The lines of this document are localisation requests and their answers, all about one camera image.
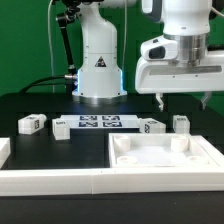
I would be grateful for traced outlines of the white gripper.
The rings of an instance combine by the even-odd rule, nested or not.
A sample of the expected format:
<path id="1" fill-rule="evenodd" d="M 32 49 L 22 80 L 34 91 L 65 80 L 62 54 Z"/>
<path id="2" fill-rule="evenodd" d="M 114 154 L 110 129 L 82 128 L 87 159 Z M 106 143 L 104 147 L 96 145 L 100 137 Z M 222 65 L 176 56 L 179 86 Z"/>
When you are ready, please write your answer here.
<path id="1" fill-rule="evenodd" d="M 161 112 L 163 93 L 205 92 L 201 98 L 205 110 L 211 91 L 224 90 L 224 50 L 208 50 L 205 38 L 143 42 L 135 88 L 141 94 L 155 93 Z"/>

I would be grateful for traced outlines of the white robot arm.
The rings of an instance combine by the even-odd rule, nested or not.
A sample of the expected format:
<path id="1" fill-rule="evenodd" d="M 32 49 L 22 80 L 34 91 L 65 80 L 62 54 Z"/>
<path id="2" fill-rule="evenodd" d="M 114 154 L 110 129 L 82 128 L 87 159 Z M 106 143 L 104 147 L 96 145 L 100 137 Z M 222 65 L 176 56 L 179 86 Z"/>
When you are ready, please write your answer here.
<path id="1" fill-rule="evenodd" d="M 214 0 L 55 0 L 66 11 L 57 16 L 62 36 L 66 25 L 78 20 L 83 35 L 83 65 L 76 69 L 68 42 L 64 43 L 73 96 L 88 103 L 111 102 L 126 95 L 122 70 L 117 65 L 117 30 L 100 16 L 101 7 L 141 3 L 142 12 L 164 24 L 163 34 L 141 44 L 135 89 L 154 94 L 224 91 L 224 50 L 209 50 L 209 16 Z"/>

